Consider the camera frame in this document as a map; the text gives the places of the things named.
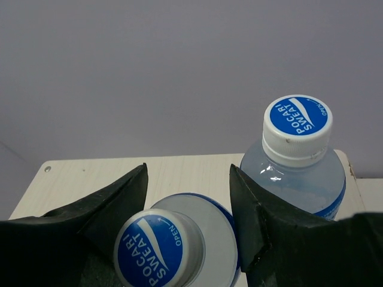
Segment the white two-tier shelf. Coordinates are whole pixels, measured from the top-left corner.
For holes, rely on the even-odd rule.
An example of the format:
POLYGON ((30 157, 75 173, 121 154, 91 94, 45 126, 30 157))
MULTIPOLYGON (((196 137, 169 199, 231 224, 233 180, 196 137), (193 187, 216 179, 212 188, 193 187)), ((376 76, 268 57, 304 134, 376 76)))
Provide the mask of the white two-tier shelf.
POLYGON ((229 169, 241 159, 242 154, 213 154, 47 161, 10 218, 41 216, 106 187, 142 163, 148 169, 145 207, 171 194, 199 193, 230 209, 229 169))

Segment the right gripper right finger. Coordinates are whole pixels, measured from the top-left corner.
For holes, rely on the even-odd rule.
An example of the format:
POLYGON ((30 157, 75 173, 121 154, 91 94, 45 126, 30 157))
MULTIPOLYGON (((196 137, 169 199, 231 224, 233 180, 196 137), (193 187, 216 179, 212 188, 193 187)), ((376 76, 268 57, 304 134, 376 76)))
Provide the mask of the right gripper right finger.
POLYGON ((229 173, 239 260, 249 286, 381 286, 382 214, 339 221, 307 213, 229 173))

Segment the Pocari Sweat bottle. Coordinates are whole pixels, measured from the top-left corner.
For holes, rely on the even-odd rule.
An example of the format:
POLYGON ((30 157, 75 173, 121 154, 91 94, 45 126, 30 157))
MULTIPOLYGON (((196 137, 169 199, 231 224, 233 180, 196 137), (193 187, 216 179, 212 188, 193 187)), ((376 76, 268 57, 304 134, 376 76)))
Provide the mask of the Pocari Sweat bottle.
POLYGON ((235 286, 240 274, 232 214, 196 193, 165 197, 131 216, 113 259, 123 286, 235 286))
POLYGON ((240 168, 267 191, 299 209, 334 220, 346 190, 343 165, 329 147, 333 114, 321 100, 292 94, 274 100, 261 138, 240 168))

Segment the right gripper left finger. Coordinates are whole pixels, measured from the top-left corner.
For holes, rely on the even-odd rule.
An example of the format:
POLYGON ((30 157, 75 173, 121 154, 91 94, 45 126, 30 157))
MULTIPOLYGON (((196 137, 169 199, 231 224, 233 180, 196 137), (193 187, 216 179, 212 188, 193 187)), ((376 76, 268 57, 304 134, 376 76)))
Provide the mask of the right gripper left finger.
POLYGON ((147 188, 142 164, 42 216, 1 221, 1 286, 121 286, 114 244, 123 224, 143 210, 147 188))

